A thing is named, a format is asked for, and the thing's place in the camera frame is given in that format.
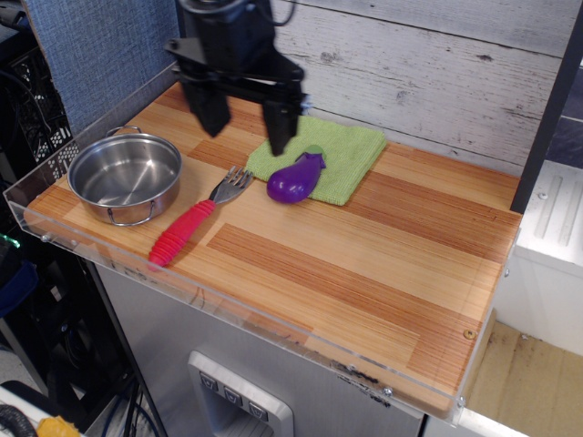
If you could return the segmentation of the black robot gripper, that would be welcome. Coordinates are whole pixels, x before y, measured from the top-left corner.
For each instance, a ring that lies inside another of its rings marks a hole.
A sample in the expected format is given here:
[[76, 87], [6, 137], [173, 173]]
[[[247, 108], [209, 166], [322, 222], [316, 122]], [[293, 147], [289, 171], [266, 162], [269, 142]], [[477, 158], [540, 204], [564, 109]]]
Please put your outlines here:
[[281, 156], [310, 106], [304, 71], [275, 47], [277, 20], [270, 8], [183, 8], [185, 35], [165, 44], [177, 62], [190, 112], [211, 137], [230, 122], [226, 96], [262, 104], [271, 153]]

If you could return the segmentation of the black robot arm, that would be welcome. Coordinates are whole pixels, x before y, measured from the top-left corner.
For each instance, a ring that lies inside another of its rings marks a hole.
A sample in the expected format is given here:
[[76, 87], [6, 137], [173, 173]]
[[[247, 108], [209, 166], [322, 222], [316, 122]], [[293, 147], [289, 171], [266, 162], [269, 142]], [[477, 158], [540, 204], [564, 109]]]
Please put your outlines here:
[[230, 123], [229, 97], [262, 107], [274, 156], [296, 136], [307, 106], [304, 72], [275, 47], [276, 27], [268, 1], [182, 1], [186, 36], [165, 49], [203, 129], [216, 137]]

